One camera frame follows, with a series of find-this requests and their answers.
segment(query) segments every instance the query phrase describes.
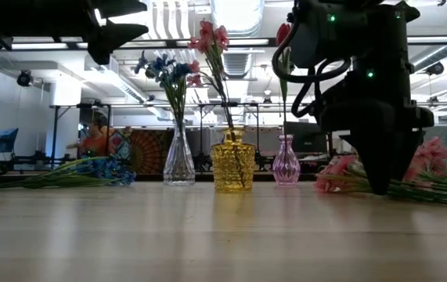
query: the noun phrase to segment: pink flower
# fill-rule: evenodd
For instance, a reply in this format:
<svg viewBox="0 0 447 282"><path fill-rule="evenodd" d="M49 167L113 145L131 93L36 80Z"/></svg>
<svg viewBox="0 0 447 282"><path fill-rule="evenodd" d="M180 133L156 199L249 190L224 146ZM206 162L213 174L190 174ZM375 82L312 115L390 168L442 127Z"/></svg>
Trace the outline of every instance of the pink flower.
<svg viewBox="0 0 447 282"><path fill-rule="evenodd" d="M188 82L188 86L201 86L202 81L200 80L200 74L195 74L189 76L186 81Z"/></svg>
<svg viewBox="0 0 447 282"><path fill-rule="evenodd" d="M333 158L327 167L317 175L314 187L320 192L327 193L334 192L336 188L341 190L349 188L347 183L340 180L326 179L323 178L323 175L344 175L348 166L355 160L357 160L357 157L354 155Z"/></svg>
<svg viewBox="0 0 447 282"><path fill-rule="evenodd" d="M199 38L191 38L188 47L190 49L197 49L201 53L205 53L209 48L209 44L200 40Z"/></svg>
<svg viewBox="0 0 447 282"><path fill-rule="evenodd" d="M192 63L189 64L189 68L193 73L198 73L200 71L199 61L194 60Z"/></svg>
<svg viewBox="0 0 447 282"><path fill-rule="evenodd" d="M216 44L223 50L228 50L228 45L230 44L229 33L226 31L225 26L220 26L214 31L214 36L216 37Z"/></svg>
<svg viewBox="0 0 447 282"><path fill-rule="evenodd" d="M200 40L206 42L207 45L213 44L213 24L206 20L201 20L200 26L202 27L199 31Z"/></svg>
<svg viewBox="0 0 447 282"><path fill-rule="evenodd" d="M421 172L432 172L435 175L445 175L447 148L438 137L424 142L416 149L409 165L404 181L419 181L417 177Z"/></svg>

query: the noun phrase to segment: person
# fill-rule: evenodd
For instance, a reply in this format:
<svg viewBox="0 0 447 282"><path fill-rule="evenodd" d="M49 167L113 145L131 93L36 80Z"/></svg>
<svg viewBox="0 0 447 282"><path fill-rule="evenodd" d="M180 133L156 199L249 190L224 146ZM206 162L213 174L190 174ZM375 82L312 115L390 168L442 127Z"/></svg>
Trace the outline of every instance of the person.
<svg viewBox="0 0 447 282"><path fill-rule="evenodd" d="M81 144L75 143L67 146L67 149L78 148L81 154L90 154L96 157L105 157L106 154L106 139L107 137L101 133L102 122L99 119L93 121L89 127L89 137L85 138ZM114 153L114 146L111 142L108 143L108 154Z"/></svg>

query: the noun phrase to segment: desk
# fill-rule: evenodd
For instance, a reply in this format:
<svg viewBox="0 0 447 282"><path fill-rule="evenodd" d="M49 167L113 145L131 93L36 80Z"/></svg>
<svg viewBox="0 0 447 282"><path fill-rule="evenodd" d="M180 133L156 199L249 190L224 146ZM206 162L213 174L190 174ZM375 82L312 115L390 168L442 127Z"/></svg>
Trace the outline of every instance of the desk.
<svg viewBox="0 0 447 282"><path fill-rule="evenodd" d="M310 183L0 190L6 281L447 281L447 207Z"/></svg>

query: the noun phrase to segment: glass vase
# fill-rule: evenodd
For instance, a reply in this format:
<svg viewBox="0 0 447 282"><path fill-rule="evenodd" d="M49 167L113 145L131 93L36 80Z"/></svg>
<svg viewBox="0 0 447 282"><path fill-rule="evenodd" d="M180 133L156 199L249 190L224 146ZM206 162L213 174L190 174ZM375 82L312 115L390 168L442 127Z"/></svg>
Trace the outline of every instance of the glass vase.
<svg viewBox="0 0 447 282"><path fill-rule="evenodd" d="M225 142L211 148L214 188L217 192L246 192L253 189L254 146L242 143L243 128L224 129Z"/></svg>
<svg viewBox="0 0 447 282"><path fill-rule="evenodd" d="M194 183L195 168L186 140L185 122L175 122L175 134L164 166L164 185L189 186Z"/></svg>
<svg viewBox="0 0 447 282"><path fill-rule="evenodd" d="M273 177L277 184L281 186L293 186L300 178L300 162L293 152L293 135L281 135L280 150L276 159L273 161Z"/></svg>

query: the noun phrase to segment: wall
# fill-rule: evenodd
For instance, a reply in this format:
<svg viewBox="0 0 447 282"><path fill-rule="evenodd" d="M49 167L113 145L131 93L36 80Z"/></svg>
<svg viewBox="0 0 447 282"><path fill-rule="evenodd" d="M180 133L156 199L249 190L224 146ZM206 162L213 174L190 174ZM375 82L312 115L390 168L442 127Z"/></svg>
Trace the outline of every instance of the wall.
<svg viewBox="0 0 447 282"><path fill-rule="evenodd" d="M0 72L0 131L19 128L14 153L32 155L44 150L49 114L49 93L40 88L22 88L16 79ZM9 154L0 154L0 160Z"/></svg>

